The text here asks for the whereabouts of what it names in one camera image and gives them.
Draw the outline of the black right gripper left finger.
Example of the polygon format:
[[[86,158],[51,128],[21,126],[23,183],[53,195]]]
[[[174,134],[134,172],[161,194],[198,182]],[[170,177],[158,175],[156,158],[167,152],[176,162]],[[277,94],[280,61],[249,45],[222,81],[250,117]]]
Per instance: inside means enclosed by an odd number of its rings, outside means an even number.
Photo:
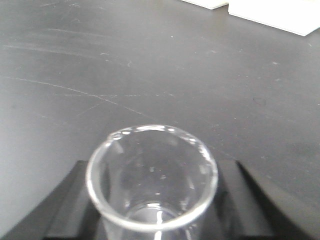
[[[85,183],[87,161],[77,161],[58,186],[3,240],[105,240],[101,216]]]

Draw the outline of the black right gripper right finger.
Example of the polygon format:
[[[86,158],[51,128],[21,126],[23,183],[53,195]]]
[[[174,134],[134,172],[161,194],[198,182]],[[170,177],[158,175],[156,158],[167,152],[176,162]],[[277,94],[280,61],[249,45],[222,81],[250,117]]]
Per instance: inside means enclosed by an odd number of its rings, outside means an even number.
[[[318,240],[320,211],[254,168],[236,160],[217,163],[216,196],[208,208],[202,240]]]

